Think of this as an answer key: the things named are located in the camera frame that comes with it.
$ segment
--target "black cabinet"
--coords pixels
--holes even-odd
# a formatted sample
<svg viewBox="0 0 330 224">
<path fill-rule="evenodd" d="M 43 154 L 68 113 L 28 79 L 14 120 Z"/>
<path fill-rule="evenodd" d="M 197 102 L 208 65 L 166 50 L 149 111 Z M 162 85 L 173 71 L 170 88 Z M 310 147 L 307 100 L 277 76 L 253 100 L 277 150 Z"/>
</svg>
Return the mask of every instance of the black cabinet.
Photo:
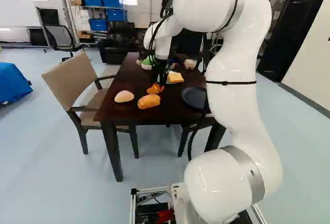
<svg viewBox="0 0 330 224">
<path fill-rule="evenodd" d="M 257 71 L 281 82 L 322 5 L 323 0 L 287 0 Z"/>
</svg>

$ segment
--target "bread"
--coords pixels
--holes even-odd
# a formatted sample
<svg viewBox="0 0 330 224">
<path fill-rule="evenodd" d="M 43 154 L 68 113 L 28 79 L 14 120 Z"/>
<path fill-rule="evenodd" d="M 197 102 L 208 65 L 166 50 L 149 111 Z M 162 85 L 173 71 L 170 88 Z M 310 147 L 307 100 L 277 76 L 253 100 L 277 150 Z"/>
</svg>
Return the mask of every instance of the bread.
<svg viewBox="0 0 330 224">
<path fill-rule="evenodd" d="M 128 102 L 134 99 L 134 94 L 129 91 L 120 91 L 118 94 L 114 97 L 114 101 L 116 103 L 124 103 Z"/>
<path fill-rule="evenodd" d="M 180 73 L 170 73 L 168 79 L 170 83 L 180 83 L 184 81 Z"/>
<path fill-rule="evenodd" d="M 139 99 L 138 107 L 140 109 L 148 109 L 160 105 L 160 96 L 149 94 Z"/>
</svg>

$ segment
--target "bread roll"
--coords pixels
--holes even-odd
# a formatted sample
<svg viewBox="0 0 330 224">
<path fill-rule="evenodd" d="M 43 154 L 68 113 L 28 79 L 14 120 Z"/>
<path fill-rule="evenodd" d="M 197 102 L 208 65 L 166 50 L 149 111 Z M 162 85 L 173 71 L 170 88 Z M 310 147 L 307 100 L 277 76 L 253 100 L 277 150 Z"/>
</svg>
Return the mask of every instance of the bread roll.
<svg viewBox="0 0 330 224">
<path fill-rule="evenodd" d="M 139 99 L 138 107 L 140 109 L 148 109 L 160 105 L 160 96 L 149 94 Z"/>
</svg>

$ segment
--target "tabletop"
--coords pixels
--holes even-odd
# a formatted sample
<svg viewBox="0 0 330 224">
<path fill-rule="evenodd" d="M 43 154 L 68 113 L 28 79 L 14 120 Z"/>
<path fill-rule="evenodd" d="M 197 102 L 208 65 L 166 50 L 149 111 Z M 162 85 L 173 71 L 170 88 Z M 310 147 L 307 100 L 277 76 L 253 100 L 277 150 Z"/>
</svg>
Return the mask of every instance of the tabletop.
<svg viewBox="0 0 330 224">
<path fill-rule="evenodd" d="M 187 87 L 206 87 L 205 79 L 198 69 L 186 70 L 176 66 L 183 83 L 167 85 L 160 96 L 160 105 L 141 110 L 138 100 L 147 95 L 147 88 L 152 85 L 151 71 L 146 71 L 136 64 L 138 55 L 128 54 L 94 117 L 94 121 L 112 122 L 116 125 L 158 125 L 188 124 L 198 120 L 201 111 L 188 106 L 181 99 L 181 91 Z M 134 99 L 126 103 L 116 103 L 114 97 L 122 90 L 134 94 Z"/>
</svg>

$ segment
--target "blue fabric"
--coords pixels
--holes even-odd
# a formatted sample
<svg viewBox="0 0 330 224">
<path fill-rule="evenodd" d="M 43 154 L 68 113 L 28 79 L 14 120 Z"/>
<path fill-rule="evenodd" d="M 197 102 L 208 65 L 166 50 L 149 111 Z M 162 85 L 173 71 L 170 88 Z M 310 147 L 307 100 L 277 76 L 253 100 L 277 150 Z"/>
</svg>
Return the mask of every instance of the blue fabric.
<svg viewBox="0 0 330 224">
<path fill-rule="evenodd" d="M 32 91 L 27 79 L 14 64 L 0 62 L 0 103 L 17 102 Z"/>
</svg>

